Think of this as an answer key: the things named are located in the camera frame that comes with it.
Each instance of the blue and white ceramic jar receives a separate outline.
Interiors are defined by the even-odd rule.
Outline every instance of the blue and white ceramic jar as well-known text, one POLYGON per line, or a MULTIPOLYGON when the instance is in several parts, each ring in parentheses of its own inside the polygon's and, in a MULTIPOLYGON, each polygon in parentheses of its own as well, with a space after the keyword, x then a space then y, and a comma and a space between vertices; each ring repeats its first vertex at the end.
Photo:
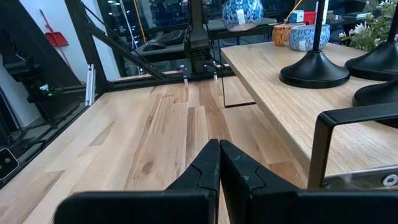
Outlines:
POLYGON ((263 14, 261 0, 228 0, 221 18, 228 30, 244 31, 256 27, 263 14))
MULTIPOLYGON (((290 47, 293 50, 310 51, 313 47, 315 25, 303 25, 293 27, 290 31, 290 47)), ((323 24, 321 29, 321 38, 319 49, 322 49, 329 42, 330 26, 323 24)))

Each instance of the light wood tabletop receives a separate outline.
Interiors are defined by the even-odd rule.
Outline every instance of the light wood tabletop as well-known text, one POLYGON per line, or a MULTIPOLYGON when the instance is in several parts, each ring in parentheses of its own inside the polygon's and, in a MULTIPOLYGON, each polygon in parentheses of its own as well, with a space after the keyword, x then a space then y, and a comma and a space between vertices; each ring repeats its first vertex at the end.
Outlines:
MULTIPOLYGON (((273 42, 227 47, 221 51, 307 174, 317 116, 323 111, 351 107, 356 90, 380 83, 351 77, 335 88, 297 88, 282 83, 279 73, 300 60, 305 52, 276 47, 273 42)), ((323 51, 339 66, 365 53, 335 44, 328 44, 323 51)), ((397 136, 398 129, 374 121, 336 127, 326 176, 398 164, 397 136)))

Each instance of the orange ceramic pot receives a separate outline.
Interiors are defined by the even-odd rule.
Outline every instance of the orange ceramic pot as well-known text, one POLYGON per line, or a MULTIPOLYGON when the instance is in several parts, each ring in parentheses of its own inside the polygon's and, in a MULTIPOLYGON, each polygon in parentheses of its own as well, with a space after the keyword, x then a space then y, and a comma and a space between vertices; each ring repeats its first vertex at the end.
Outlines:
POLYGON ((274 41, 276 46, 289 46, 290 30, 292 27, 301 25, 304 25, 304 23, 279 24, 274 26, 274 30, 272 31, 272 41, 274 41))

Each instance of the red object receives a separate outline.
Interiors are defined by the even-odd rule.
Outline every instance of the red object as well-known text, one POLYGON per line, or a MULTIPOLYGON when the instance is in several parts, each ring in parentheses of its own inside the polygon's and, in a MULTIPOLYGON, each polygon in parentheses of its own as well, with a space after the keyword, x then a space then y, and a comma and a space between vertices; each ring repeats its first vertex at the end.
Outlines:
POLYGON ((308 24, 314 24, 315 14, 315 11, 304 12, 304 22, 308 22, 308 24))
POLYGON ((62 54, 63 58, 65 59, 65 61, 66 61, 67 65, 68 65, 68 67, 70 68, 70 70, 72 70, 72 68, 71 68, 71 66, 70 66, 70 64, 69 64, 69 61, 68 61, 68 59, 67 59, 67 56, 63 53, 63 50, 62 50, 62 48, 61 48, 60 42, 58 41, 57 37, 62 36, 62 39, 63 39, 63 40, 61 40, 61 42, 62 42, 62 43, 65 43, 65 42, 66 42, 67 45, 68 45, 67 40, 63 37, 63 35, 62 35, 60 32, 57 32, 57 33, 54 32, 54 30, 50 27, 49 22, 48 22, 47 19, 45 18, 45 15, 44 15, 43 11, 42 11, 41 9, 39 9, 39 10, 40 10, 40 13, 42 14, 42 16, 43 16, 43 18, 44 18, 44 21, 45 21, 45 24, 46 24, 45 26, 46 26, 47 29, 50 30, 50 33, 49 33, 49 34, 52 36, 52 40, 55 42, 55 45, 53 45, 53 46, 54 46, 54 47, 59 47, 59 49, 60 49, 60 51, 61 51, 61 54, 62 54))
POLYGON ((58 47, 57 43, 59 44, 59 46, 69 45, 68 41, 63 37, 60 32, 54 32, 53 34, 47 32, 44 35, 53 47, 58 47))

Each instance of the black metal frame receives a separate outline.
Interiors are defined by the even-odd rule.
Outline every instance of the black metal frame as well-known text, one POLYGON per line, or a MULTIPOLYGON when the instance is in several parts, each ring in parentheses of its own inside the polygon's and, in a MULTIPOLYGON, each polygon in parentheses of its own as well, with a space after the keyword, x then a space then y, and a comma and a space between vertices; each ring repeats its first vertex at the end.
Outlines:
MULTIPOLYGON (((105 24, 110 24, 110 18, 109 18, 109 14, 106 13, 106 8, 108 7, 110 9, 109 4, 106 1, 101 1, 98 0, 98 7, 99 7, 99 11, 101 12, 101 17, 104 21, 105 24)), ((107 32, 108 33, 108 37, 116 40, 118 37, 116 35, 114 35, 112 32, 107 32)), ((112 53, 114 55, 114 59, 116 61, 116 65, 118 66, 118 70, 120 73, 121 77, 126 77, 126 69, 124 69, 124 60, 123 60, 123 56, 119 53, 117 53, 117 51, 115 51, 114 49, 112 49, 112 53)))
MULTIPOLYGON (((398 103, 360 106, 322 112, 315 123, 310 175, 308 176, 307 187, 309 189, 350 187, 343 184, 345 180, 341 176, 325 178, 331 136, 335 126, 391 118, 398 118, 398 103)), ((382 181, 389 174, 398 174, 398 168, 385 167, 383 169, 371 169, 362 172, 353 172, 352 174, 343 174, 343 176, 350 175, 351 181, 357 186, 369 185, 369 181, 371 181, 370 184, 372 187, 384 187, 382 181)))
POLYGON ((234 108, 234 107, 240 107, 240 106, 249 106, 249 105, 255 105, 256 102, 248 102, 248 103, 236 103, 233 105, 227 105, 225 103, 225 87, 224 87, 224 74, 223 74, 223 68, 226 68, 224 64, 221 61, 221 45, 220 45, 220 39, 225 39, 225 38, 240 38, 240 37, 246 37, 250 35, 265 35, 264 31, 267 31, 268 35, 268 40, 269 40, 269 31, 272 26, 270 25, 265 25, 265 26, 259 26, 255 27, 253 29, 241 31, 241 32, 219 32, 214 36, 210 36, 211 38, 211 43, 214 45, 214 38, 217 39, 218 41, 218 55, 219 55, 219 65, 220 65, 220 77, 221 77, 221 86, 223 87, 223 103, 225 108, 234 108))

